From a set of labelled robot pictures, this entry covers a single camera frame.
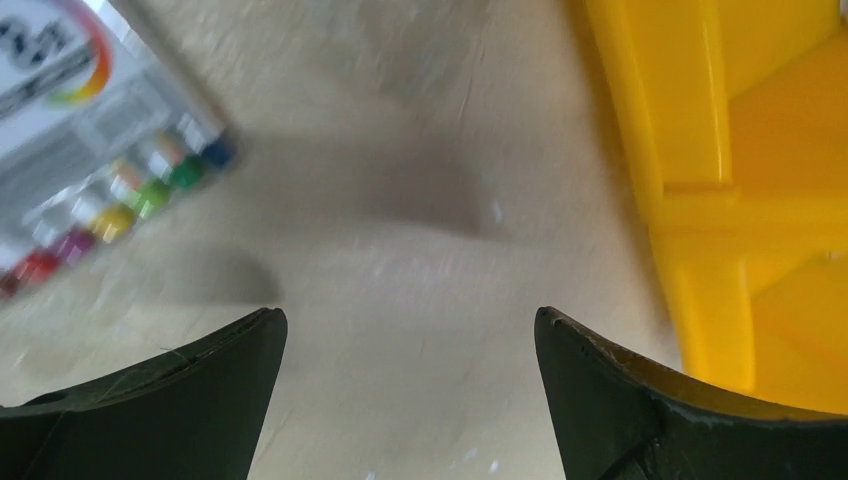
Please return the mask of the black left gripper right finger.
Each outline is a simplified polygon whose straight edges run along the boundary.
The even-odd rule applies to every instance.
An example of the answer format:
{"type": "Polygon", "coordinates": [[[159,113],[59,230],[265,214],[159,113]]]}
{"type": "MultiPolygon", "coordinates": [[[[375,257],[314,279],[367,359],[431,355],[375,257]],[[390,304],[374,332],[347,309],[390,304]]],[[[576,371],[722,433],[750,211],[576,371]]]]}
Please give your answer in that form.
{"type": "Polygon", "coordinates": [[[542,307],[534,340],[570,479],[843,479],[847,419],[702,382],[542,307]]]}

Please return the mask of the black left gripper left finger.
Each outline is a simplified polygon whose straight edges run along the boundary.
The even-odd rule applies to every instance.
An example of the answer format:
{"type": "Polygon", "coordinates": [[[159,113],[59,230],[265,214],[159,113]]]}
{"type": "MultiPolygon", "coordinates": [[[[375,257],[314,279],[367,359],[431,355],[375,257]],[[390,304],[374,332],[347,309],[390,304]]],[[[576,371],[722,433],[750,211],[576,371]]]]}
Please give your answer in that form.
{"type": "Polygon", "coordinates": [[[1,411],[5,479],[244,479],[286,345],[280,309],[1,411]]]}

